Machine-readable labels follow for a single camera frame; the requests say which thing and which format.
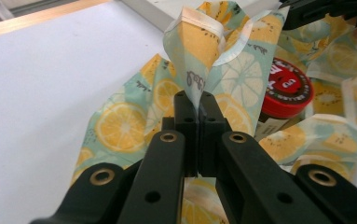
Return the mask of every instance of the wooden floor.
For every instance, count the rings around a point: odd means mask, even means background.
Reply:
[[[105,2],[109,2],[109,0],[79,0],[63,6],[46,9],[8,21],[0,21],[0,35],[34,25],[42,21],[48,21],[83,8],[93,7]]]

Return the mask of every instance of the jar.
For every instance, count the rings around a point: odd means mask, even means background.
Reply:
[[[254,139],[259,141],[277,132],[303,111],[312,96],[306,75],[293,64],[274,58]]]

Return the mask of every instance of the black object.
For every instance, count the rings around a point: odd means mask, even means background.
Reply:
[[[285,173],[250,135],[231,131],[208,92],[198,115],[183,91],[174,105],[142,161],[90,167],[52,217],[32,223],[179,223],[184,177],[198,173],[216,177],[230,223],[357,223],[357,188],[339,174],[319,165]]]
[[[281,7],[288,7],[289,13],[283,30],[293,30],[300,26],[331,16],[357,16],[357,0],[285,0]]]

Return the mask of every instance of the citrus print paper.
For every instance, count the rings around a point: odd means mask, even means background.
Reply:
[[[341,18],[282,32],[280,55],[305,66],[314,99],[306,118],[260,145],[279,164],[321,164],[351,179],[357,162],[357,40]]]
[[[254,134],[268,72],[287,8],[249,18],[234,2],[184,8],[166,31],[172,61],[153,57],[91,117],[74,180],[88,167],[111,162],[127,168],[144,157],[173,95],[185,90],[195,107],[211,92],[235,131]],[[214,178],[185,181],[183,223],[226,223]]]

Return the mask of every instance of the red jar lid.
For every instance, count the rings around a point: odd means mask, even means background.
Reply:
[[[262,112],[277,119],[289,119],[304,109],[312,94],[311,83],[302,71],[274,58]]]

